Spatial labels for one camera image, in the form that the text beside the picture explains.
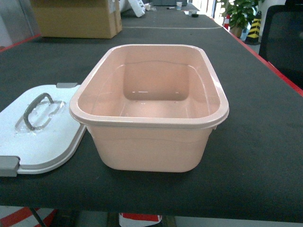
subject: black table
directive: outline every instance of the black table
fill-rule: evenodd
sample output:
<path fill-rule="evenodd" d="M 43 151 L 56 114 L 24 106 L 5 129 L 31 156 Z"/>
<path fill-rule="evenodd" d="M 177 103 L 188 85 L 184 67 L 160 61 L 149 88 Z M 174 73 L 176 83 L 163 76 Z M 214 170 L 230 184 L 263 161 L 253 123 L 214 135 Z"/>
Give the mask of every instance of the black table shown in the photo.
<path fill-rule="evenodd" d="M 186 173 L 114 170 L 86 132 L 63 166 L 0 177 L 0 205 L 303 222 L 303 98 L 207 16 L 156 9 L 126 13 L 110 40 L 37 38 L 0 53 L 0 110 L 32 87 L 81 83 L 111 47 L 194 45 L 230 105 L 200 164 Z"/>

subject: cup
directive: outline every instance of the cup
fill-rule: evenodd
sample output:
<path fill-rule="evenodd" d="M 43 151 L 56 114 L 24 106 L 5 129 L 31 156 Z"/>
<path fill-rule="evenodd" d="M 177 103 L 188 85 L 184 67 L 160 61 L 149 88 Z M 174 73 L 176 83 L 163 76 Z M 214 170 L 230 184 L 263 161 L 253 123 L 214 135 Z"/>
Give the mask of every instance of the cup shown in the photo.
<path fill-rule="evenodd" d="M 181 10 L 181 7 L 182 7 L 182 2 L 177 1 L 177 10 Z"/>

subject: white lid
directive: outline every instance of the white lid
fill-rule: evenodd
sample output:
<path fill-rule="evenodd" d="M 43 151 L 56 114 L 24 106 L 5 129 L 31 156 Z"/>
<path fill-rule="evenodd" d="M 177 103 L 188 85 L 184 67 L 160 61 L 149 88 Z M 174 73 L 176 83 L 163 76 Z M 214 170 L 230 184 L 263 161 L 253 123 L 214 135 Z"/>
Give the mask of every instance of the white lid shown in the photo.
<path fill-rule="evenodd" d="M 18 174 L 39 174 L 53 170 L 65 163 L 75 152 L 85 127 L 69 114 L 69 101 L 79 86 L 57 88 L 56 85 L 34 87 L 11 103 L 0 113 L 0 158 L 18 157 Z M 38 109 L 46 105 L 47 99 L 29 115 L 34 125 L 42 123 L 41 129 L 30 130 L 23 120 L 24 111 L 40 94 L 48 93 L 56 105 L 60 105 L 47 116 Z"/>

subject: lid handle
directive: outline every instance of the lid handle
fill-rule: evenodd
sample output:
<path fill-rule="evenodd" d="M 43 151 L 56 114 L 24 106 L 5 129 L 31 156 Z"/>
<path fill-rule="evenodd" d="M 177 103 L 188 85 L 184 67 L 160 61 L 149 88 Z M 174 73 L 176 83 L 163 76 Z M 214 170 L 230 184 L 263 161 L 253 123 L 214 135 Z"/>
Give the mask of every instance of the lid handle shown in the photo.
<path fill-rule="evenodd" d="M 28 116 L 45 97 L 48 98 L 48 100 L 50 101 L 51 104 L 54 103 L 52 97 L 48 93 L 42 93 L 31 102 L 31 104 L 27 107 L 27 109 L 25 110 L 25 112 L 23 114 L 23 119 L 24 119 L 25 124 L 32 131 L 35 130 L 36 128 L 29 122 Z"/>

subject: office chair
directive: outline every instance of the office chair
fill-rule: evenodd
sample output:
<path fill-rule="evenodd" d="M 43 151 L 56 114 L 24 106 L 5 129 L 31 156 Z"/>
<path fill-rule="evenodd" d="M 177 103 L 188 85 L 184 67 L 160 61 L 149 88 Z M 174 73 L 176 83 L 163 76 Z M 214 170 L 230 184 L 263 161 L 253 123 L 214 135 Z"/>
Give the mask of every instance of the office chair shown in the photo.
<path fill-rule="evenodd" d="M 303 0 L 269 7 L 259 55 L 303 89 Z"/>

